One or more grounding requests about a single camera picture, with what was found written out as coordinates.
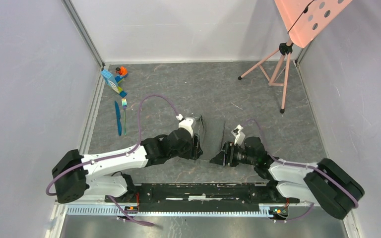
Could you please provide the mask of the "grey cloth napkin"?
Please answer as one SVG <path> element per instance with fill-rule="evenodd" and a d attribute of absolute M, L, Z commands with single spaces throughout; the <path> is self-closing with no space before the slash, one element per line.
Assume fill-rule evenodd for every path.
<path fill-rule="evenodd" d="M 199 160 L 208 162 L 214 158 L 223 146 L 226 121 L 202 115 L 196 117 L 194 131 L 199 135 L 203 154 Z"/>

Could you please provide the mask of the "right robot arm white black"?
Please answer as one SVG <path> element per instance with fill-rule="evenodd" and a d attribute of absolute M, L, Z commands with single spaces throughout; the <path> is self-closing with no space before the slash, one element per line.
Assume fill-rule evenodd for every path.
<path fill-rule="evenodd" d="M 339 220 L 357 208 L 365 195 L 363 187 L 333 160 L 286 161 L 268 153 L 259 137 L 248 137 L 243 145 L 224 143 L 210 162 L 230 167 L 251 165 L 262 179 L 268 180 L 266 194 L 270 201 L 297 198 L 320 205 L 327 214 Z"/>

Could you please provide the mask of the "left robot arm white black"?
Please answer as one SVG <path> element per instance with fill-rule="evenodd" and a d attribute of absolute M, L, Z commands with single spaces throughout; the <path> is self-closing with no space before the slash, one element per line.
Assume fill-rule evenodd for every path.
<path fill-rule="evenodd" d="M 184 128 L 145 139 L 137 147 L 103 154 L 81 155 L 77 149 L 70 150 L 52 169 L 55 196 L 61 204 L 84 195 L 107 195 L 130 202 L 136 196 L 131 177 L 113 174 L 160 165 L 174 157 L 196 160 L 202 154 L 199 135 Z"/>

